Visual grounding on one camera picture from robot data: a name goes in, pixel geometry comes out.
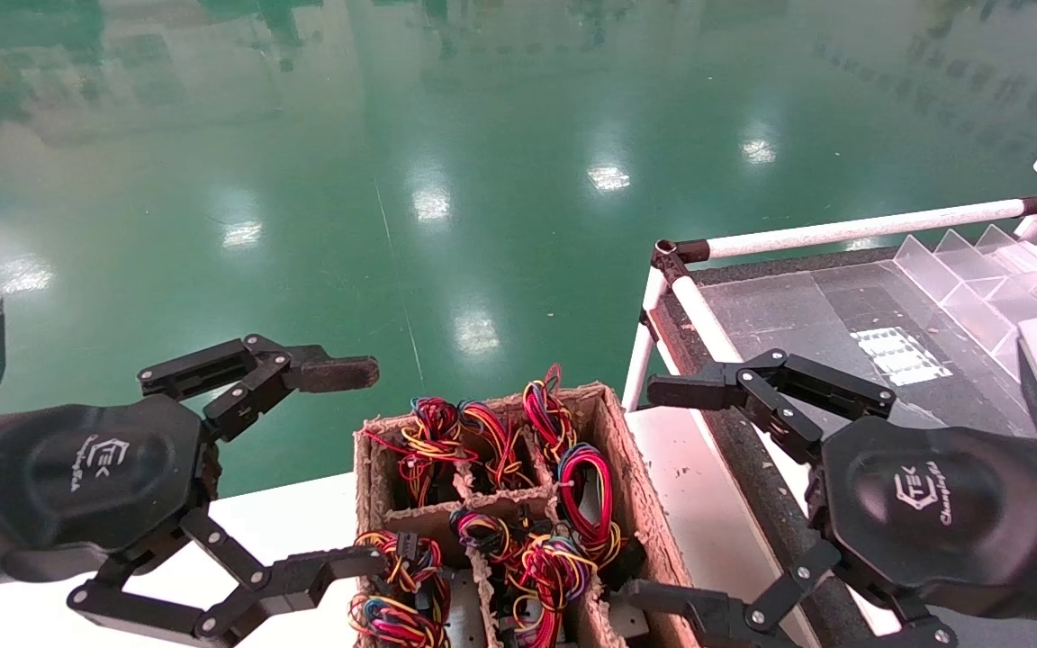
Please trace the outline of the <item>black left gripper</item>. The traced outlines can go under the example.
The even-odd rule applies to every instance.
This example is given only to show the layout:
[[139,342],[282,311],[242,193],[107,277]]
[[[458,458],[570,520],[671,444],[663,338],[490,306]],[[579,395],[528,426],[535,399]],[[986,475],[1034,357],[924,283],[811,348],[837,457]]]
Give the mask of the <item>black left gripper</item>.
[[[363,390],[379,377],[371,355],[248,335],[140,370],[141,393],[152,397],[135,403],[0,415],[0,585],[99,570],[67,599],[91,623],[235,647],[268,619],[320,605],[338,580],[382,574],[385,556],[365,545],[264,565],[205,511],[220,479],[214,440],[234,440],[293,392]],[[177,402],[215,390],[204,422]],[[236,581],[226,598],[198,608],[127,593],[130,577],[186,543]]]

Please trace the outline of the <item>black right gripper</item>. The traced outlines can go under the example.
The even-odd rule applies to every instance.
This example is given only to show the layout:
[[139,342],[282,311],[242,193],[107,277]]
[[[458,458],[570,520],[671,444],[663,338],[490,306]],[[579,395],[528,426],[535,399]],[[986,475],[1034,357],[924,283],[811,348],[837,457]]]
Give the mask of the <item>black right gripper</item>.
[[[630,607],[686,620],[700,647],[794,647],[780,623],[824,577],[847,575],[851,555],[864,598],[921,599],[888,598],[898,631],[852,647],[956,647],[958,636],[922,601],[1037,622],[1033,440],[898,426],[885,421],[896,402],[888,387],[782,349],[708,361],[692,376],[654,374],[646,398],[658,407],[738,410],[795,463],[820,463],[825,533],[843,546],[818,540],[752,603],[641,579],[618,592]],[[854,422],[823,442],[798,402]]]

